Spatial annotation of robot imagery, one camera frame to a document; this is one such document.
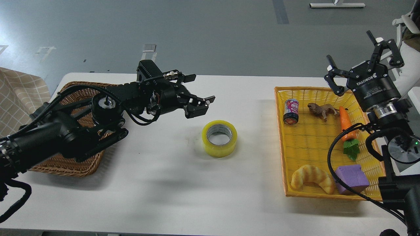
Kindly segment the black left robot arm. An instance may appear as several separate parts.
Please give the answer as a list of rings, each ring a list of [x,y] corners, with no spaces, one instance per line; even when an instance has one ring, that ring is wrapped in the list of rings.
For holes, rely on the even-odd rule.
[[[166,113],[183,109],[187,119],[205,115],[215,96],[200,98],[184,83],[195,74],[177,69],[162,72],[153,60],[141,60],[135,82],[99,87],[72,85],[51,103],[44,103],[30,115],[31,122],[1,138],[1,200],[9,187],[21,188],[23,197],[1,215],[6,221],[29,199],[32,189],[17,181],[19,173],[60,153],[83,162],[128,135],[123,127],[126,112],[140,126],[147,126]]]

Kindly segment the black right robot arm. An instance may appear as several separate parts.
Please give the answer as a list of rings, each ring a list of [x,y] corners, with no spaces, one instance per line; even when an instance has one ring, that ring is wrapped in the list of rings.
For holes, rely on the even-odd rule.
[[[369,60],[354,66],[350,71],[339,69],[330,55],[330,64],[325,81],[335,95],[343,96],[350,90],[363,112],[368,113],[369,123],[357,123],[343,130],[332,142],[327,153],[327,165],[334,180],[342,187],[356,193],[335,173],[331,164],[331,154],[339,139],[354,130],[369,133],[365,144],[369,154],[385,167],[385,176],[378,178],[378,187],[382,202],[373,200],[363,194],[358,196],[372,202],[402,221],[408,236],[418,236],[420,232],[419,174],[397,176],[393,170],[392,160],[398,163],[419,162],[419,137],[414,134],[406,116],[412,107],[407,99],[402,99],[388,74],[386,65],[381,64],[381,56],[389,49],[392,57],[390,66],[401,68],[404,61],[394,39],[375,39],[371,31],[367,31],[374,45]]]

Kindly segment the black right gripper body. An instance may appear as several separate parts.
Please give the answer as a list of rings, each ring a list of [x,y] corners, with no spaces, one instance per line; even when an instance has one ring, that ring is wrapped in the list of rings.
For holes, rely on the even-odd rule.
[[[371,71],[368,70],[368,66],[368,62],[354,66],[350,70],[354,76],[348,79],[348,88],[353,92],[363,112],[371,112],[374,106],[394,102],[402,97],[385,65],[375,64]]]

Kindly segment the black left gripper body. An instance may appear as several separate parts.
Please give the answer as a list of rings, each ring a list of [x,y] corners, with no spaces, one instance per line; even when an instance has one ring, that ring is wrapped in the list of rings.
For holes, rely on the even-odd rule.
[[[185,109],[188,106],[190,93],[184,85],[173,82],[162,83],[161,113],[173,112],[176,109]]]

